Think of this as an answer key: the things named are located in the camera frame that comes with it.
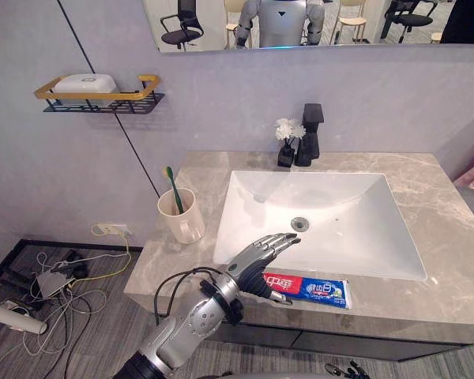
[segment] wooden floor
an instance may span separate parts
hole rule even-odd
[[[27,246],[13,264],[13,268],[22,273],[38,272],[36,263],[39,251],[46,252],[50,261],[57,261],[67,249],[39,248]],[[85,257],[94,257],[103,253],[99,250],[79,250]],[[90,266],[90,275],[112,272],[126,262],[123,258],[102,258]],[[153,317],[129,300],[122,290],[131,273],[131,265],[122,275],[85,282],[76,287],[81,293],[89,289],[101,288],[108,293],[105,309],[93,315],[91,321],[77,343],[67,378],[108,378],[135,352],[143,336],[152,329]],[[10,296],[8,290],[0,287],[0,301]],[[98,307],[99,298],[88,297],[93,307]],[[50,313],[51,306],[45,306],[38,318]],[[80,333],[86,315],[77,315],[74,323],[74,335]],[[55,334],[53,344],[61,346],[64,337],[63,327]],[[0,325],[0,358],[21,342],[22,335]],[[68,349],[63,353],[56,369],[49,378],[63,378]],[[0,378],[42,379],[58,355],[41,354],[29,356],[23,347],[8,355],[0,364]],[[231,343],[204,342],[192,359],[180,369],[175,378],[194,379],[203,375],[217,375],[226,371],[233,373],[255,372],[308,372],[324,373],[327,362],[337,366],[347,366],[349,358],[336,357],[267,347],[252,347]],[[461,351],[417,359],[411,362],[395,363],[373,359],[356,359],[373,379],[474,379],[474,347]]]

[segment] power outlet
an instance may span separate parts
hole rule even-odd
[[[102,234],[106,235],[131,235],[132,231],[125,223],[98,223],[96,225]]]

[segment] black vase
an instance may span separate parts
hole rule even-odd
[[[291,167],[294,156],[295,156],[295,149],[286,144],[279,151],[279,155],[277,156],[277,166]]]

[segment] toothbrush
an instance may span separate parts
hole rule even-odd
[[[179,215],[181,215],[184,213],[184,210],[182,209],[181,197],[179,196],[179,192],[177,192],[177,187],[175,186],[175,183],[174,183],[174,174],[172,174],[172,167],[166,166],[163,169],[163,173],[164,173],[165,178],[169,178],[171,180],[172,189],[174,190],[175,203],[177,204]]]

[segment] robotic arm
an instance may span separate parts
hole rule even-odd
[[[240,291],[292,304],[291,299],[266,284],[262,273],[279,253],[299,242],[296,234],[279,233],[250,244],[215,283],[202,280],[199,290],[186,294],[176,314],[155,328],[114,379],[165,379],[172,375],[225,317],[233,325],[242,320]]]
[[[325,21],[325,5],[315,0],[307,0],[307,44],[318,45],[322,38],[323,22]]]
[[[260,10],[260,0],[247,0],[239,17],[239,26],[235,29],[235,46],[243,49],[253,28],[253,19]]]

